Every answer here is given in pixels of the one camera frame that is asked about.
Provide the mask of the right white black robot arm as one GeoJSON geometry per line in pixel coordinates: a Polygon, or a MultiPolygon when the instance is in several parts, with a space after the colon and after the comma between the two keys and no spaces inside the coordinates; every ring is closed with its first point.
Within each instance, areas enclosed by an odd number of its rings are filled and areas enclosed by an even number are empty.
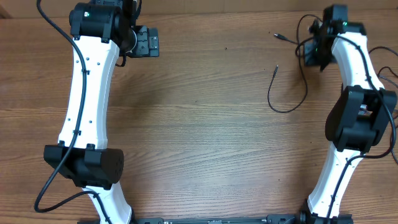
{"type": "Polygon", "coordinates": [[[329,150],[301,222],[352,223],[351,216],[339,214],[341,199],[355,168],[392,121],[397,95],[375,74],[366,30],[362,23],[348,20],[347,6],[325,8],[322,21],[314,21],[309,31],[313,39],[304,45],[305,65],[324,70],[337,63],[343,91],[326,119],[329,150]]]}

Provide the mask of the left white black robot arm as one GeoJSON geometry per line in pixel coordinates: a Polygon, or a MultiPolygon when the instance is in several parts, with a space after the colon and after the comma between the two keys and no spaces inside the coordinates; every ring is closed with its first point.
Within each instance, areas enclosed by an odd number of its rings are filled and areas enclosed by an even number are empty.
{"type": "Polygon", "coordinates": [[[54,174],[70,179],[88,195],[100,223],[135,223],[120,179],[124,154],[108,147],[106,117],[114,69],[128,58],[159,56],[155,28],[137,25],[140,1],[80,2],[70,12],[73,75],[67,114],[44,160],[54,174]]]}

